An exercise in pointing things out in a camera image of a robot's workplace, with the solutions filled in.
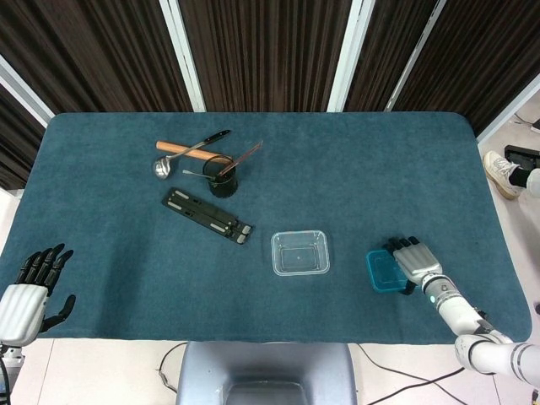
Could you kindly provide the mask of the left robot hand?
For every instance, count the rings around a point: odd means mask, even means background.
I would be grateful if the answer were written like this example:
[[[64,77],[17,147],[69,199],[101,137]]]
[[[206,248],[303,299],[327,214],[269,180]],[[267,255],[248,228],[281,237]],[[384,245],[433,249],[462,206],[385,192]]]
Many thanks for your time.
[[[76,296],[70,294],[62,309],[46,316],[46,305],[72,250],[63,243],[37,251],[23,262],[14,283],[1,298],[1,344],[22,348],[33,343],[40,333],[65,322],[71,315]]]

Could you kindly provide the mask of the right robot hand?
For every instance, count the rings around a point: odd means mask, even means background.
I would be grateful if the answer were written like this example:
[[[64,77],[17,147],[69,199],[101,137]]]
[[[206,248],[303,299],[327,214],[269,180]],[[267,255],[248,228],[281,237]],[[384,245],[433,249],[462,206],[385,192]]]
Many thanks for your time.
[[[431,250],[415,236],[390,238],[383,245],[407,278],[404,295],[410,295],[416,286],[422,286],[426,277],[443,273],[440,262]]]

